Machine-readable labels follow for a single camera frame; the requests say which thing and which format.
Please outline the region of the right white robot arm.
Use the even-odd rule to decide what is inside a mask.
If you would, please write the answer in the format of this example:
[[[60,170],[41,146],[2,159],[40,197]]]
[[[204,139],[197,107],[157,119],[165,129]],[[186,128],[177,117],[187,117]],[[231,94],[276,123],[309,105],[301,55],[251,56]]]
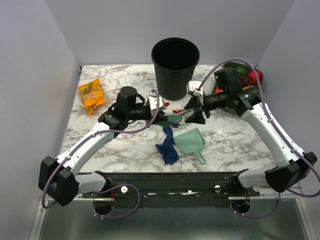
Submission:
[[[188,82],[186,89],[191,99],[185,109],[193,109],[193,114],[186,122],[205,124],[213,110],[234,110],[259,135],[276,163],[272,169],[240,171],[233,177],[230,191],[241,196],[248,188],[270,187],[282,193],[304,179],[317,162],[316,155],[304,151],[285,133],[272,118],[268,105],[262,102],[258,89],[243,88],[232,67],[216,71],[214,77],[220,92],[211,95],[203,93],[200,81]]]

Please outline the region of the green hand brush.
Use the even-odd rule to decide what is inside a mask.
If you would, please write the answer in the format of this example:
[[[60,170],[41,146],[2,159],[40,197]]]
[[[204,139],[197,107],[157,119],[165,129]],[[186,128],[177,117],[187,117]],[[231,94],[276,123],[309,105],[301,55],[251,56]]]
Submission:
[[[192,109],[183,110],[179,113],[173,113],[173,112],[164,112],[163,110],[160,111],[152,123],[153,125],[158,125],[161,127],[170,127],[172,125],[179,124],[183,120],[183,116],[192,112]]]

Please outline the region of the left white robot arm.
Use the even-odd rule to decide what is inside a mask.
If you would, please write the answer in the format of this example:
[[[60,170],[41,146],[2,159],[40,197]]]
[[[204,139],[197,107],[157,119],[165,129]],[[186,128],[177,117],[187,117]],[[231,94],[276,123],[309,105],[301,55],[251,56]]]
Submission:
[[[142,130],[149,128],[165,106],[157,90],[145,100],[134,87],[120,89],[107,111],[100,115],[93,128],[74,146],[55,158],[45,157],[40,165],[38,187],[42,190],[42,207],[48,209],[46,196],[61,206],[68,205],[77,195],[96,193],[104,198],[111,185],[101,172],[79,175],[86,162],[104,145],[119,134],[136,134],[127,130],[130,121],[146,121]]]

